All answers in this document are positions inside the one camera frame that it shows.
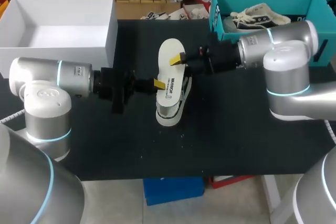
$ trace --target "blue plastic box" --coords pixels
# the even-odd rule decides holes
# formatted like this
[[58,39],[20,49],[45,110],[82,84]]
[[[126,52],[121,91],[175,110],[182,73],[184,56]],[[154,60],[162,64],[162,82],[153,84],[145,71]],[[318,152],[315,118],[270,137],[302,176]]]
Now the blue plastic box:
[[148,206],[202,196],[202,178],[146,178],[143,190]]
[[311,59],[311,66],[327,66],[336,53],[336,17],[326,0],[212,0],[209,25],[218,39],[238,40],[245,33],[225,33],[222,18],[231,12],[241,12],[245,8],[267,3],[276,13],[286,15],[292,22],[310,20],[319,36],[318,57]]

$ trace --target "black table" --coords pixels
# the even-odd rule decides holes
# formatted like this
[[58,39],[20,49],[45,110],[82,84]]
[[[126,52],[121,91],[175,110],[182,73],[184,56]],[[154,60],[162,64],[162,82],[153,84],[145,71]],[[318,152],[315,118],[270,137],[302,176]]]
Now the black table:
[[[115,66],[155,77],[163,41],[177,38],[187,52],[197,50],[208,27],[207,20],[119,21]],[[331,67],[311,69],[312,82],[333,79]],[[7,80],[0,97],[0,118],[23,108]],[[123,115],[95,96],[73,98],[72,107],[71,151],[61,163],[81,180],[304,173],[335,146],[323,121],[271,116],[262,69],[194,77],[174,127],[156,121],[154,95],[134,95]],[[23,127],[24,117],[8,126]]]

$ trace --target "white box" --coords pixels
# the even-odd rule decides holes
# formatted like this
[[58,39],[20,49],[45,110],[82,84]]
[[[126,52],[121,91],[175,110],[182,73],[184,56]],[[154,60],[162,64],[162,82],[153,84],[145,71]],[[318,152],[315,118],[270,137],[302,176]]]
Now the white box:
[[0,73],[17,57],[113,67],[114,0],[11,0],[0,19]]

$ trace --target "white cable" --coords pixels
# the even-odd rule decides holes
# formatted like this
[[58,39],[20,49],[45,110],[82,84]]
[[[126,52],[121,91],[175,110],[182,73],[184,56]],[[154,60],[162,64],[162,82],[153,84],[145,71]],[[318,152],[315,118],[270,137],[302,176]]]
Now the white cable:
[[[20,99],[21,99],[23,102],[25,102],[25,98],[24,98],[24,95],[22,94],[22,90],[23,90],[23,88],[25,88],[25,86],[26,86],[26,84],[23,84],[23,85],[21,86],[21,88],[19,89],[19,97],[20,97]],[[7,123],[8,121],[13,120],[14,118],[17,118],[17,117],[19,117],[20,115],[23,115],[24,113],[25,113],[25,109],[20,110],[20,111],[18,111],[18,112],[16,112],[16,113],[14,113],[14,114],[12,114],[12,115],[6,117],[6,118],[3,118],[2,120],[0,120],[0,124]]]
[[12,119],[14,119],[14,118],[17,118],[17,117],[19,117],[20,115],[23,115],[24,113],[25,113],[25,109],[20,110],[20,111],[14,113],[13,115],[10,115],[10,116],[8,116],[8,117],[3,118],[2,120],[0,120],[0,124],[2,124],[2,123],[7,123],[8,121],[10,121],[10,120],[12,120]]
[[333,141],[336,143],[336,136],[335,136],[335,133],[334,131],[332,130],[331,126],[330,126],[330,123],[328,120],[325,120],[324,123],[326,124],[327,126],[327,129],[329,131],[329,134],[331,136],[331,138],[333,139]]
[[26,84],[24,83],[19,89],[19,97],[21,101],[23,102],[25,102],[25,91],[23,90],[25,87],[26,87]]

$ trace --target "sneaker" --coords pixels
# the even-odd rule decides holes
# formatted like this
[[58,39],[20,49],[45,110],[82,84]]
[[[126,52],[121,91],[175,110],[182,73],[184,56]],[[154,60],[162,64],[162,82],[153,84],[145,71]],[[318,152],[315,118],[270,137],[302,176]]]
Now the sneaker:
[[176,105],[163,107],[158,102],[156,103],[156,119],[162,126],[174,126],[180,121],[185,101],[191,89],[191,83],[192,77],[184,77],[180,101]]
[[243,33],[290,23],[290,18],[277,14],[265,3],[252,6],[241,13],[232,12],[223,19],[226,33]]

